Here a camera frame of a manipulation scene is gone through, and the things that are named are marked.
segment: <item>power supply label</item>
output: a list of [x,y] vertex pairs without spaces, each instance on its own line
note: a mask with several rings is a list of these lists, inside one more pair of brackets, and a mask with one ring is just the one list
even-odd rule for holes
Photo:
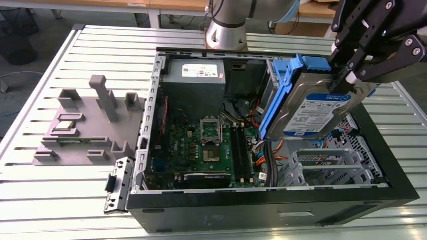
[[218,67],[214,64],[184,64],[181,76],[184,78],[218,78]]
[[284,128],[284,135],[306,137],[318,133],[333,119],[333,110],[344,106],[350,99],[350,95],[309,94]]

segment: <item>ram slot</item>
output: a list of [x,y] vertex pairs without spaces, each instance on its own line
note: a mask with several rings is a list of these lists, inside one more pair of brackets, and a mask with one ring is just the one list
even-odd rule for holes
[[244,128],[232,127],[229,135],[233,161],[233,177],[236,182],[241,182],[250,178],[250,166]]

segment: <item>green circuit board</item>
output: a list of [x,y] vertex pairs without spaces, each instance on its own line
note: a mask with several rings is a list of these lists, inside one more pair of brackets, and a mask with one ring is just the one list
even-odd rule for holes
[[[154,159],[161,163],[161,173],[165,176],[176,173],[212,173],[230,175],[230,188],[253,188],[260,186],[260,182],[252,178],[250,181],[240,182],[234,180],[234,164],[232,156],[232,140],[230,125],[222,125],[220,133],[213,125],[202,125],[202,135],[205,137],[216,137],[220,135],[221,144],[216,146],[213,143],[201,144],[201,130],[198,124],[185,125],[176,124],[170,126],[168,154],[165,159]],[[244,129],[246,138],[246,150],[249,152],[252,141],[257,139],[257,129],[246,127]],[[253,175],[253,165],[250,154],[248,154],[246,162],[250,166]],[[165,180],[161,189],[173,189],[173,185]]]

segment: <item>gray carpet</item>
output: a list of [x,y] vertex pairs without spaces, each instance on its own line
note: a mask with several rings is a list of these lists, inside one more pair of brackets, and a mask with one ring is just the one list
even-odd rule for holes
[[[130,13],[113,12],[87,12],[87,11],[62,11],[61,20],[55,20],[49,10],[35,9],[34,20],[38,25],[39,32],[29,37],[30,44],[37,52],[37,60],[25,66],[11,66],[0,58],[0,76],[19,71],[43,72],[50,61],[62,45],[62,42],[70,32],[74,24],[135,27],[135,17]],[[204,17],[182,16],[174,19],[174,24],[169,24],[166,16],[161,17],[161,26],[165,29],[198,30],[204,21]],[[146,15],[137,15],[138,24],[147,28],[149,20]],[[246,32],[257,34],[269,34],[266,22],[257,20],[246,21]],[[2,116],[17,112],[23,106],[26,99],[37,85],[39,76],[37,74],[14,74],[2,79],[10,87],[6,95],[0,94],[0,137],[5,135],[15,114]],[[410,82],[401,83],[418,103],[421,109],[427,110],[425,90],[427,82],[424,79],[414,79]]]

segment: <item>slotted aluminum table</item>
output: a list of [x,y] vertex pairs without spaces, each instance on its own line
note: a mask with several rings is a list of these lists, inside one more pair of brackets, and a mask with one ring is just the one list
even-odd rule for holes
[[[322,38],[248,34],[248,50],[329,54]],[[0,239],[114,239],[152,237],[129,214],[103,215],[105,180],[111,166],[31,166],[58,94],[75,88],[95,95],[90,75],[105,75],[106,88],[147,95],[156,47],[204,48],[200,31],[85,26],[73,30],[45,71],[0,144]],[[398,83],[382,85],[364,102],[420,199],[380,210],[342,226],[170,233],[170,239],[345,239],[427,238],[425,115]]]

